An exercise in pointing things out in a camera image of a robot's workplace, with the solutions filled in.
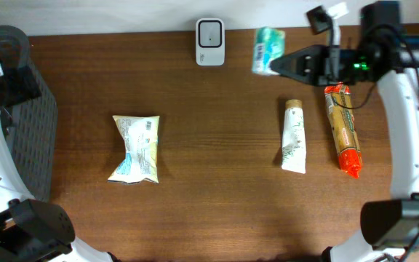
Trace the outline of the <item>orange spaghetti packet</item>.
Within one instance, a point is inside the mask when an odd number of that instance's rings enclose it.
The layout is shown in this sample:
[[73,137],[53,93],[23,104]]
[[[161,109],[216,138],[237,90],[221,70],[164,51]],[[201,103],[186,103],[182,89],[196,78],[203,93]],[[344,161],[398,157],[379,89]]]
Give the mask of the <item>orange spaghetti packet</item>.
[[351,109],[350,89],[342,83],[328,86],[324,89],[324,96],[339,167],[352,178],[358,178],[363,163]]

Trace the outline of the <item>teal small packet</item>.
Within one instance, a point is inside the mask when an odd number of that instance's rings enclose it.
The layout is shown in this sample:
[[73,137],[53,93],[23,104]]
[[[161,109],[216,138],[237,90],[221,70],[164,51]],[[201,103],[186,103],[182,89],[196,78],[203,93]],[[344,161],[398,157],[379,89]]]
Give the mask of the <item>teal small packet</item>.
[[271,62],[284,54],[285,32],[262,27],[255,31],[252,72],[263,76],[278,75],[271,69]]

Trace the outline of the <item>white cream tube gold cap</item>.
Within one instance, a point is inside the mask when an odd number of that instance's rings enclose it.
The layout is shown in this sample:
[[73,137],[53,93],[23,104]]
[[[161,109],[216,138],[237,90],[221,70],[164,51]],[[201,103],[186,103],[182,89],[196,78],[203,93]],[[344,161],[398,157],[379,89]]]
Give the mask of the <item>white cream tube gold cap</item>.
[[306,136],[300,100],[292,99],[285,103],[282,169],[300,174],[306,173]]

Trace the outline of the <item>white snack bag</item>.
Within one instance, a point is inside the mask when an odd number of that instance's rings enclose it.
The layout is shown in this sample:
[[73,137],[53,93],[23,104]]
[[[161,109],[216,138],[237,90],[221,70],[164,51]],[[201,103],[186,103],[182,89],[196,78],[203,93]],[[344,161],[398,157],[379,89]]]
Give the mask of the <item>white snack bag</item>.
[[124,140],[125,158],[108,178],[109,182],[158,183],[157,151],[159,116],[119,116],[113,120]]

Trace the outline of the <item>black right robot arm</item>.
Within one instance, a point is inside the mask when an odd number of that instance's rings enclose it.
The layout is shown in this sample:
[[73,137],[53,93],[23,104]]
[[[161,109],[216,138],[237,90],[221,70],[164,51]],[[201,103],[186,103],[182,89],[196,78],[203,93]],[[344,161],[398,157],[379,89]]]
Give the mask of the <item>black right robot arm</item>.
[[361,9],[357,48],[341,49],[336,20],[344,13],[343,8],[308,11],[312,31],[328,32],[328,44],[283,55],[271,68],[317,87],[374,84],[391,141],[391,198],[366,203],[359,230],[326,248],[319,260],[405,261],[419,251],[419,35],[405,32],[399,2],[376,1]]

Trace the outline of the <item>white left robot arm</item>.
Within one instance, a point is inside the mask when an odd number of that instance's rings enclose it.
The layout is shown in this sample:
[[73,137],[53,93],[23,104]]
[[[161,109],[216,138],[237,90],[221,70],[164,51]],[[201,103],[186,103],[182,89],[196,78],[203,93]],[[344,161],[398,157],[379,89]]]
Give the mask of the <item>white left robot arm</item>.
[[21,118],[5,110],[40,98],[42,82],[28,37],[0,25],[0,261],[116,261],[79,239],[65,210],[37,200],[17,171],[6,136]]

